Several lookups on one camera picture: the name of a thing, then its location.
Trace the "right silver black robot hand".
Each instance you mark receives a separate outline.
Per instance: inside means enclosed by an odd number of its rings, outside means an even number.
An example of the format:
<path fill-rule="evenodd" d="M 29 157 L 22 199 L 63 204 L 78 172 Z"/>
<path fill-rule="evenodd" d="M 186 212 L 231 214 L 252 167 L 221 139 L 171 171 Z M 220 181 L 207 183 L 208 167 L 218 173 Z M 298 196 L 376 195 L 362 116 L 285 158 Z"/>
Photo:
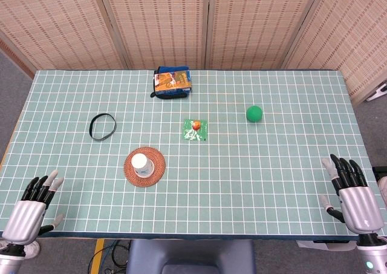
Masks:
<path fill-rule="evenodd" d="M 381 230 L 385 222 L 360 166 L 354 160 L 347 161 L 334 154 L 323 158 L 321 163 L 331 178 L 340 203 L 340 210 L 336 210 L 326 196 L 320 195 L 324 210 L 355 234 L 368 235 Z"/>

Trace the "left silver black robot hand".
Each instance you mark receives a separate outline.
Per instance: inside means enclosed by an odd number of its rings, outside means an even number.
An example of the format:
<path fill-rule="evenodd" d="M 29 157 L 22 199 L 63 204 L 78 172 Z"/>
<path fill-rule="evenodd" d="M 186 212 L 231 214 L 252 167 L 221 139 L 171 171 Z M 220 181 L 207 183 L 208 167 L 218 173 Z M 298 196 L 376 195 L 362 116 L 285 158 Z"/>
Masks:
<path fill-rule="evenodd" d="M 54 230 L 64 219 L 59 214 L 51 224 L 43 225 L 46 211 L 64 178 L 57 178 L 58 170 L 41 178 L 33 178 L 21 199 L 16 203 L 2 233 L 2 239 L 9 244 L 29 245 L 37 236 Z"/>

